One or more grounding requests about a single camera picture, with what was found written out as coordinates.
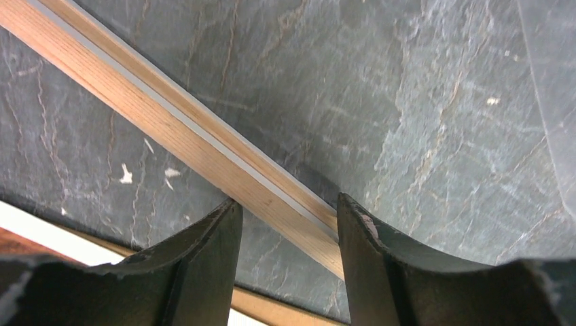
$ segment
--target wooden strip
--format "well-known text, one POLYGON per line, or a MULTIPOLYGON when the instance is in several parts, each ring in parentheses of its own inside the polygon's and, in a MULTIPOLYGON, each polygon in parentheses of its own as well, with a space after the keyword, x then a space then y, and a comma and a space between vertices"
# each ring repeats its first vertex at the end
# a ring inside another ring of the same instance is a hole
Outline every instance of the wooden strip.
MULTIPOLYGON (((2 253, 49 253, 93 266, 116 264, 135 251, 80 231, 55 226, 0 202, 0 254, 2 253)), ((269 325, 340 325, 240 287, 234 287, 231 307, 229 325, 235 325, 232 320, 234 310, 269 325)))
POLYGON ((290 205, 291 198, 283 198, 273 191, 278 188, 274 182, 259 179, 262 175, 250 164, 205 130, 197 128, 197 124, 149 86, 144 83, 137 86, 141 81, 104 51, 88 40, 80 43, 78 39, 83 36, 72 28, 65 30, 65 26, 56 24, 58 19, 55 15, 48 18, 47 13, 25 0, 0 1, 0 24, 4 28, 314 260, 344 278, 338 243, 329 232, 295 208, 301 205, 290 205))
POLYGON ((268 325, 341 325, 238 287, 232 294, 232 307, 268 325))
POLYGON ((172 105, 202 126, 228 149, 248 162, 254 169, 267 176, 286 194, 314 216, 338 232, 336 212, 316 194, 302 185, 256 146, 224 123, 200 101, 169 79, 148 60, 143 58, 120 38, 107 30, 71 0, 39 0, 66 23, 82 33, 92 43, 108 53, 140 80, 152 87, 172 105))

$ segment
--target slate surface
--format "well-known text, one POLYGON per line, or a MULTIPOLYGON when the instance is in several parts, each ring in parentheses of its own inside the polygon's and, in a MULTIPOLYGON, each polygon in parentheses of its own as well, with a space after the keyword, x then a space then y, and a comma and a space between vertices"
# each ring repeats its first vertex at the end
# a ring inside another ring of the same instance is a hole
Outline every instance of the slate surface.
MULTIPOLYGON (((554 138, 548 116, 564 133, 573 119, 547 100, 556 96, 551 80, 576 77, 571 61, 554 66, 536 55, 534 40, 545 37, 526 16, 539 2, 521 0, 523 20, 509 0, 79 4, 328 203, 348 192, 416 239, 483 263, 576 253, 574 183, 564 182, 573 148, 554 142, 563 134, 554 138)), ((0 36, 4 200, 148 247, 224 199, 16 38, 0 36)), ((573 101, 562 94, 561 103, 573 101)), ((236 280, 349 320, 344 284, 250 214, 236 280)))
POLYGON ((520 9, 558 187, 576 216, 576 3, 520 0, 520 9))

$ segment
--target white paint stripe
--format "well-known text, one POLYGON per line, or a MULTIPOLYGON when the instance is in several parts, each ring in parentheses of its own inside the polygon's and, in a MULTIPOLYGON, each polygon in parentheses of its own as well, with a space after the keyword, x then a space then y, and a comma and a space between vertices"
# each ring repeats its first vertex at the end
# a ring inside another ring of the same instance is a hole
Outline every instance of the white paint stripe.
MULTIPOLYGON (((79 41, 84 47, 89 49, 92 53, 96 54, 102 61, 106 62, 110 67, 114 68, 118 73, 123 75, 126 79, 130 80, 136 87, 140 88, 146 94, 148 94, 151 98, 153 98, 156 102, 158 102, 163 108, 165 108, 170 114, 175 116, 178 120, 180 120, 183 124, 185 124, 190 130, 195 132, 198 136, 202 137, 205 141, 209 142, 215 149, 220 151, 224 156, 228 159, 233 161, 236 165, 238 165, 241 169, 245 170, 249 173, 254 179, 260 182, 264 187, 268 188, 273 194, 278 196, 284 202, 286 202, 290 207, 292 207, 295 211, 299 214, 313 222, 318 228, 320 228, 325 234, 327 234, 330 238, 338 241, 338 235, 335 231, 333 231, 328 225, 324 224, 320 219, 314 216, 310 211, 305 209, 300 203, 296 202, 291 196, 286 194, 282 189, 278 186, 273 184, 270 180, 268 180, 265 176, 263 176, 260 172, 255 170, 250 164, 246 163, 242 158, 237 156, 234 152, 228 149, 224 144, 218 141, 214 136, 209 134, 205 131, 202 127, 200 127, 197 123, 192 121, 186 114, 182 113, 178 108, 168 102, 164 97, 158 94, 153 88, 149 87, 145 82, 140 80, 137 76, 132 74, 128 69, 124 68, 119 62, 114 60, 108 53, 101 50, 98 46, 92 43, 89 39, 84 37, 80 32, 74 29, 72 26, 68 25, 64 20, 62 20, 58 15, 56 15, 52 10, 47 8, 42 3, 38 2, 38 0, 28 0, 31 5, 36 7, 42 14, 44 14, 48 19, 50 19, 54 24, 62 28, 66 31, 70 36, 74 39, 79 41)), ((246 146, 250 147, 257 155, 260 155, 265 160, 267 160, 275 169, 283 173, 286 177, 290 178, 300 189, 304 190, 309 196, 314 198, 320 205, 323 205, 325 208, 329 209, 333 216, 336 216, 336 211, 328 205, 324 200, 318 197, 312 190, 308 189, 302 183, 300 183, 296 178, 290 175, 286 170, 280 167, 276 162, 274 162, 271 158, 269 158, 266 154, 260 151, 254 144, 250 143, 247 139, 245 139, 242 135, 236 132, 232 127, 230 127, 227 123, 219 119, 210 109, 208 109, 205 105, 203 105, 198 99, 194 98, 188 92, 186 92, 182 87, 178 86, 171 78, 166 76, 161 70, 159 70, 156 66, 151 64, 148 60, 146 60, 143 56, 141 56, 138 52, 132 49, 129 45, 127 45, 124 41, 122 41, 118 36, 108 30, 102 23, 100 23, 97 19, 93 18, 89 13, 83 10, 80 6, 78 6, 74 1, 68 1, 70 6, 74 7, 77 11, 81 12, 86 18, 88 18, 92 23, 94 23, 98 28, 105 31, 114 41, 118 42, 122 47, 126 48, 130 54, 137 57, 138 60, 144 62, 147 65, 147 68, 157 73, 163 79, 168 81, 168 83, 178 89, 180 93, 184 94, 195 105, 202 108, 208 114, 212 115, 224 128, 230 131, 236 138, 240 139, 246 146)))
MULTIPOLYGON (((8 230, 87 266, 117 264, 124 259, 109 249, 45 222, 14 206, 0 202, 0 228, 8 230)), ((264 325, 230 309, 229 325, 264 325)))

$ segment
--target stone vein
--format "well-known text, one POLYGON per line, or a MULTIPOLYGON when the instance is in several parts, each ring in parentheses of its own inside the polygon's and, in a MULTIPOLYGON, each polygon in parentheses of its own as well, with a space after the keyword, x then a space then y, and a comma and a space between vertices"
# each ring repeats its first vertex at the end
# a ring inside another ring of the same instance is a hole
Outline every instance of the stone vein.
POLYGON ((259 274, 260 274, 260 264, 264 261, 264 259, 269 256, 271 253, 273 253, 276 249, 278 249, 278 247, 280 246, 280 244, 282 243, 282 241, 284 241, 284 238, 278 234, 278 242, 272 246, 272 248, 270 248, 268 251, 266 251, 265 253, 262 254, 262 256, 260 256, 260 258, 258 259, 258 261, 256 262, 256 264, 254 264, 254 267, 252 268, 252 271, 255 272, 254 278, 258 278, 259 274))
POLYGON ((114 224, 114 222, 112 222, 112 220, 110 220, 110 217, 108 216, 102 216, 101 210, 98 210, 98 215, 99 215, 99 219, 102 222, 102 224, 104 224, 104 226, 108 227, 110 230, 112 230, 112 232, 114 232, 115 234, 119 234, 120 236, 123 236, 124 233, 122 232, 122 229, 119 228, 118 226, 116 226, 114 224))
POLYGON ((481 186, 487 180, 488 180, 488 177, 486 177, 484 180, 480 181, 478 183, 478 186, 474 187, 474 189, 470 192, 470 194, 468 194, 468 196, 462 201, 462 203, 463 203, 462 209, 458 212, 456 217, 452 221, 445 224, 442 228, 440 228, 440 229, 432 232, 430 235, 428 235, 428 237, 426 238, 427 242, 432 240, 438 234, 444 232, 446 229, 448 229, 450 226, 454 225, 456 222, 458 222, 460 220, 460 216, 462 216, 462 214, 466 211, 466 209, 471 205, 471 200, 473 199, 474 195, 476 195, 478 193, 478 190, 481 188, 481 186))
POLYGON ((376 187, 376 197, 374 198, 374 212, 376 212, 380 207, 380 201, 382 200, 382 186, 384 184, 384 180, 387 180, 390 176, 390 173, 391 171, 387 172, 382 178, 380 178, 378 182, 378 187, 376 187))
MULTIPOLYGON (((0 43, 0 49, 12 49, 12 36, 11 35, 8 37, 8 46, 5 47, 2 43, 0 43)), ((12 56, 12 53, 10 53, 10 55, 3 54, 2 59, 4 59, 4 63, 6 64, 6 67, 8 68, 8 72, 10 73, 10 80, 12 80, 14 78, 14 72, 12 72, 11 64, 8 61, 8 58, 10 56, 12 56)))
POLYGON ((58 181, 60 182, 60 186, 62 187, 62 200, 60 203, 60 205, 62 206, 62 203, 65 200, 65 191, 64 190, 66 189, 66 185, 64 182, 64 178, 62 177, 60 170, 58 169, 56 159, 54 158, 54 151, 52 149, 52 146, 54 145, 54 141, 53 141, 52 137, 50 137, 50 140, 51 140, 50 146, 48 146, 48 110, 46 109, 46 105, 44 104, 44 102, 42 100, 42 96, 44 93, 44 89, 42 88, 42 80, 41 80, 41 74, 43 71, 43 61, 40 60, 40 63, 41 63, 41 66, 37 71, 37 86, 38 86, 37 99, 38 99, 38 103, 40 104, 40 107, 42 108, 41 116, 42 116, 42 120, 43 120, 43 134, 40 136, 40 139, 42 140, 42 145, 44 146, 44 148, 48 152, 48 156, 50 157, 50 159, 54 165, 54 170, 56 172, 56 175, 58 176, 58 181))
POLYGON ((18 142, 16 143, 16 148, 18 149, 18 152, 24 156, 24 161, 26 162, 26 165, 29 166, 30 161, 28 161, 28 154, 25 150, 22 149, 22 143, 24 142, 24 134, 22 133, 22 124, 20 123, 20 121, 18 121, 18 116, 16 115, 16 111, 14 111, 14 108, 10 103, 10 98, 8 97, 7 92, 4 94, 4 98, 6 100, 6 107, 8 108, 8 111, 10 111, 10 113, 12 114, 14 123, 16 123, 16 126, 18 127, 18 142))
POLYGON ((146 165, 145 165, 145 157, 147 154, 146 148, 142 150, 142 156, 140 157, 140 181, 136 185, 136 191, 134 192, 134 200, 132 201, 132 211, 134 215, 132 215, 132 225, 130 226, 130 235, 131 235, 131 242, 133 244, 137 243, 136 237, 134 236, 134 228, 136 227, 136 217, 138 215, 138 209, 136 208, 137 202, 140 198, 140 189, 142 188, 142 184, 144 184, 144 177, 146 176, 146 165))
POLYGON ((406 49, 407 45, 406 45, 404 39, 399 34, 399 31, 397 28, 397 22, 394 23, 393 35, 394 35, 394 38, 397 40, 397 42, 400 45, 400 48, 402 50, 402 60, 400 62, 400 72, 399 72, 400 82, 398 83, 398 89, 396 89, 396 91, 394 93, 394 106, 396 107, 396 110, 398 110, 398 112, 400 112, 400 124, 401 124, 402 123, 402 109, 400 109, 401 106, 400 106, 399 94, 400 94, 400 90, 403 88, 403 86, 406 82, 406 65, 408 64, 410 52, 409 52, 409 50, 406 49))
POLYGON ((286 267, 286 270, 282 271, 283 272, 282 273, 283 274, 282 282, 280 282, 280 285, 277 287, 277 289, 282 288, 284 286, 284 284, 286 283, 286 280, 288 279, 289 269, 290 269, 290 267, 288 266, 288 267, 286 267))
MULTIPOLYGON (((69 180, 69 176, 68 176, 68 174, 69 174, 69 173, 68 173, 68 168, 66 167, 66 164, 60 159, 60 156, 58 156, 58 145, 56 144, 56 138, 58 137, 58 127, 57 127, 57 124, 58 124, 58 122, 60 121, 60 118, 59 118, 59 117, 60 117, 60 115, 58 114, 58 112, 56 112, 54 121, 52 122, 52 137, 51 137, 51 139, 50 139, 50 142, 51 142, 51 145, 52 145, 52 153, 53 153, 53 155, 54 155, 54 157, 53 157, 54 166, 57 166, 57 163, 56 163, 56 162, 58 162, 58 163, 59 163, 58 165, 64 168, 64 171, 65 171, 65 174, 66 174, 67 183, 70 184, 70 180, 69 180)), ((56 169, 58 170, 58 176, 59 176, 60 178, 62 178, 61 175, 60 175, 60 173, 59 173, 59 170, 60 170, 60 169, 59 169, 59 168, 56 168, 56 169)), ((63 193, 63 196, 64 196, 64 198, 62 199, 63 202, 66 201, 66 197, 67 197, 67 192, 66 192, 65 190, 66 190, 66 187, 65 187, 64 185, 62 185, 62 193, 63 193)))
POLYGON ((238 20, 238 4, 240 0, 234 2, 234 11, 232 12, 232 23, 230 24, 230 40, 228 42, 228 53, 226 54, 226 61, 222 69, 222 81, 220 82, 220 91, 224 89, 226 83, 226 75, 228 74, 228 66, 230 66, 230 57, 232 56, 232 49, 234 48, 234 36, 236 35, 236 21, 238 20))
POLYGON ((534 232, 534 230, 536 230, 536 228, 538 228, 540 225, 542 225, 544 222, 546 222, 548 219, 557 216, 559 214, 561 214, 564 211, 564 208, 559 208, 556 211, 550 213, 550 214, 546 214, 544 215, 544 218, 541 219, 540 221, 538 221, 533 227, 531 227, 528 231, 522 233, 522 235, 516 240, 514 241, 514 243, 512 243, 510 245, 510 247, 504 249, 504 251, 502 251, 497 257, 496 257, 496 264, 498 264, 500 262, 500 259, 502 259, 502 256, 504 256, 504 254, 510 252, 510 250, 512 250, 512 248, 514 248, 520 241, 524 240, 527 236, 531 236, 532 233, 534 232))
MULTIPOLYGON (((428 177, 430 176, 430 173, 432 172, 432 163, 433 163, 434 159, 436 158, 436 155, 440 151, 442 143, 444 142, 444 140, 446 140, 446 137, 447 137, 446 136, 446 125, 444 124, 444 120, 446 118, 446 112, 452 106, 454 106, 454 104, 456 102, 458 90, 460 89, 460 82, 462 80, 462 74, 463 74, 463 72, 462 72, 462 70, 460 70, 458 78, 456 79, 456 81, 454 83, 454 89, 452 91, 452 94, 450 95, 450 100, 448 101, 448 104, 443 106, 439 110, 439 117, 438 117, 439 128, 438 128, 437 135, 435 138, 434 147, 432 149, 429 149, 426 152, 426 155, 424 156, 422 163, 420 163, 420 166, 416 168, 416 174, 414 175, 414 182, 412 182, 412 184, 409 186, 406 193, 412 193, 412 191, 414 190, 414 188, 416 186, 418 186, 418 189, 422 189, 422 185, 428 179, 428 177)), ((453 153, 451 155, 451 157, 455 156, 456 153, 458 152, 458 150, 455 153, 453 153)))
POLYGON ((140 36, 142 24, 144 23, 144 19, 146 19, 146 14, 148 14, 149 9, 150 9, 150 0, 145 0, 144 6, 142 7, 141 17, 136 22, 136 26, 134 27, 134 33, 132 34, 133 43, 136 43, 136 39, 140 36))
POLYGON ((200 9, 200 11, 198 12, 198 21, 197 21, 198 30, 192 34, 192 37, 190 38, 190 41, 188 42, 188 56, 187 56, 186 61, 184 62, 184 73, 186 75, 186 88, 187 89, 190 88, 190 76, 192 74, 192 58, 194 57, 194 54, 196 53, 196 46, 197 46, 198 42, 204 36, 204 31, 206 30, 206 29, 201 28, 203 16, 204 16, 204 7, 202 7, 202 9, 200 9))
POLYGON ((464 241, 466 241, 466 236, 468 235, 468 233, 470 232, 470 229, 472 228, 472 223, 474 222, 474 218, 472 217, 470 219, 470 223, 468 223, 468 228, 466 228, 466 231, 464 232, 464 235, 462 236, 462 241, 460 242, 460 244, 458 245, 458 249, 462 249, 462 245, 464 244, 464 241))
POLYGON ((112 155, 112 148, 114 147, 114 141, 115 141, 115 135, 114 135, 114 116, 115 116, 116 112, 112 111, 110 113, 110 121, 109 121, 109 127, 110 127, 110 141, 108 142, 108 150, 106 153, 106 163, 108 163, 108 173, 107 173, 107 180, 106 180, 106 185, 104 186, 104 190, 108 190, 108 187, 110 186, 110 182, 112 180, 112 163, 110 161, 111 159, 111 155, 112 155))
POLYGON ((149 228, 148 234, 146 235, 146 238, 147 238, 147 240, 148 240, 147 245, 148 245, 149 248, 152 247, 152 238, 151 238, 151 235, 152 235, 153 227, 152 227, 152 222, 151 222, 151 220, 152 220, 153 218, 154 218, 154 219, 156 218, 156 193, 157 193, 157 192, 158 192, 158 188, 156 188, 156 189, 154 190, 154 192, 152 193, 152 200, 151 200, 152 212, 151 212, 149 215, 146 214, 146 222, 148 222, 148 228, 149 228))
POLYGON ((522 134, 524 133, 530 133, 530 132, 541 132, 542 131, 542 127, 526 127, 523 128, 521 126, 514 126, 513 124, 510 124, 508 121, 503 120, 501 118, 496 118, 493 115, 489 114, 488 112, 485 111, 478 111, 478 115, 480 115, 481 117, 484 117, 488 120, 490 120, 491 123, 493 123, 495 126, 498 126, 506 131, 510 131, 510 132, 520 132, 522 134))
POLYGON ((273 51, 278 46, 280 46, 280 44, 282 44, 282 40, 284 39, 285 33, 290 28, 292 28, 298 21, 300 21, 300 18, 304 15, 304 10, 306 9, 307 3, 308 3, 308 0, 302 0, 300 5, 296 9, 288 11, 288 12, 280 15, 280 17, 278 17, 278 25, 280 26, 280 31, 279 31, 280 34, 278 35, 276 40, 274 42, 272 42, 272 44, 270 46, 267 46, 266 48, 264 48, 264 51, 260 54, 260 56, 258 58, 257 65, 260 65, 262 63, 262 61, 267 59, 267 57, 271 51, 273 51))
POLYGON ((244 105, 242 103, 237 103, 234 101, 227 101, 227 100, 223 100, 220 98, 215 98, 212 96, 208 96, 208 95, 202 95, 202 94, 197 94, 196 95, 197 98, 200 98, 204 101, 208 101, 208 102, 212 102, 212 103, 216 103, 216 104, 220 104, 220 105, 224 105, 226 107, 233 107, 235 109, 242 109, 248 112, 256 112, 256 109, 254 107, 249 107, 247 105, 244 105))
POLYGON ((371 126, 371 127, 377 127, 377 128, 382 128, 383 125, 374 121, 374 120, 367 120, 367 119, 363 119, 361 117, 358 117, 356 115, 352 115, 350 113, 348 113, 345 109, 341 108, 341 107, 336 107, 333 105, 329 105, 326 107, 328 109, 328 111, 330 112, 334 112, 336 115, 341 115, 343 117, 346 117, 347 119, 350 120, 354 120, 354 121, 358 121, 358 122, 362 122, 365 124, 365 126, 371 126))
POLYGON ((324 309, 324 313, 328 313, 332 307, 336 309, 336 314, 340 316, 340 305, 338 304, 338 292, 340 287, 342 286, 342 281, 337 281, 338 285, 334 288, 334 290, 330 293, 328 306, 324 309))
POLYGON ((525 161, 527 161, 533 154, 534 152, 540 147, 540 145, 544 144, 544 141, 546 140, 546 136, 542 137, 542 139, 540 139, 540 141, 538 143, 536 143, 536 145, 534 145, 534 147, 532 147, 532 149, 530 150, 530 152, 528 152, 525 156, 523 156, 522 158, 520 158, 520 160, 518 161, 518 163, 514 166, 514 168, 512 169, 512 171, 506 173, 506 175, 510 175, 512 173, 515 173, 519 167, 521 167, 521 165, 523 165, 523 163, 525 163, 525 161))
POLYGON ((420 210, 418 209, 414 209, 414 212, 416 213, 416 218, 412 221, 412 225, 410 226, 410 230, 408 231, 409 236, 412 236, 412 233, 414 233, 414 230, 416 230, 416 228, 420 225, 420 222, 422 221, 422 212, 420 212, 420 210))

